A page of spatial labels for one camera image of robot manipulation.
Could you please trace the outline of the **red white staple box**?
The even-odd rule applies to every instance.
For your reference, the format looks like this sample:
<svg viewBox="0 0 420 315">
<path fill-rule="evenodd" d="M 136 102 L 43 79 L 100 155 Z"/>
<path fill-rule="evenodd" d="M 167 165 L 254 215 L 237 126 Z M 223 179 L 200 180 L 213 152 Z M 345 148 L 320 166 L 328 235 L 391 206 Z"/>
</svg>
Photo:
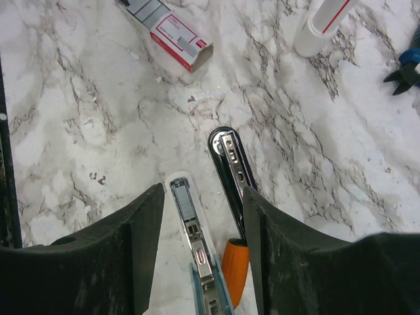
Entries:
<svg viewBox="0 0 420 315">
<path fill-rule="evenodd" d="M 121 0 L 120 3 L 148 29 L 150 37 L 189 72 L 195 72 L 212 57 L 213 43 L 162 1 Z"/>
</svg>

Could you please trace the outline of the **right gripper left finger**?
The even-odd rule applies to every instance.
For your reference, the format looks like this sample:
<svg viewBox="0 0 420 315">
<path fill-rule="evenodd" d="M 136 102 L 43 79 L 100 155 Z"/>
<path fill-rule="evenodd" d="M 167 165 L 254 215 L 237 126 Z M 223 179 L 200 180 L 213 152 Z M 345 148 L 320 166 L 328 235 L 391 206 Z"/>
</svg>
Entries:
<svg viewBox="0 0 420 315">
<path fill-rule="evenodd" d="M 143 314 L 164 204 L 155 184 L 115 213 L 50 245 L 1 249 L 2 314 Z"/>
</svg>

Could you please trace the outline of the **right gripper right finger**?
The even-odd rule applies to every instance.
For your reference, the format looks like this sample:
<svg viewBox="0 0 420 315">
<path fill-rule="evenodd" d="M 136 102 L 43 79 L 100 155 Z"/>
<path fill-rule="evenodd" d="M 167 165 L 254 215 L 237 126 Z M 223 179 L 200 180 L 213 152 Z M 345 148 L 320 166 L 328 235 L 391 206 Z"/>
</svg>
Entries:
<svg viewBox="0 0 420 315">
<path fill-rule="evenodd" d="M 340 240 L 250 187 L 243 214 L 259 314 L 419 313 L 418 234 Z"/>
</svg>

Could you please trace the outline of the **grey staple strip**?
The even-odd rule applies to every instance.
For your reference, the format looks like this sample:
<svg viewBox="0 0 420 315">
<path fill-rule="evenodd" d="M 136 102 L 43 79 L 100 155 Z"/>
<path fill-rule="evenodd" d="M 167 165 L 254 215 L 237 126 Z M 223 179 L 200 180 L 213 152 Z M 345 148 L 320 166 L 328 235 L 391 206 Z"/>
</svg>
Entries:
<svg viewBox="0 0 420 315">
<path fill-rule="evenodd" d="M 182 219 L 187 221 L 196 218 L 194 203 L 190 197 L 189 190 L 185 186 L 180 186 L 174 188 L 173 193 Z"/>
</svg>

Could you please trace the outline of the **black stapler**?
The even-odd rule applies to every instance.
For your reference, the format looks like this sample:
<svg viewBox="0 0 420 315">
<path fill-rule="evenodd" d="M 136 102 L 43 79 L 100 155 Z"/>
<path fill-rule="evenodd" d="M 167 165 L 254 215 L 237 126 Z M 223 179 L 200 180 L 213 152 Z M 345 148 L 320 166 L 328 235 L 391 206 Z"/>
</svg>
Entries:
<svg viewBox="0 0 420 315">
<path fill-rule="evenodd" d="M 242 141 L 237 131 L 222 126 L 211 132 L 208 145 L 240 238 L 245 240 L 243 190 L 247 186 L 257 189 L 257 185 Z"/>
</svg>

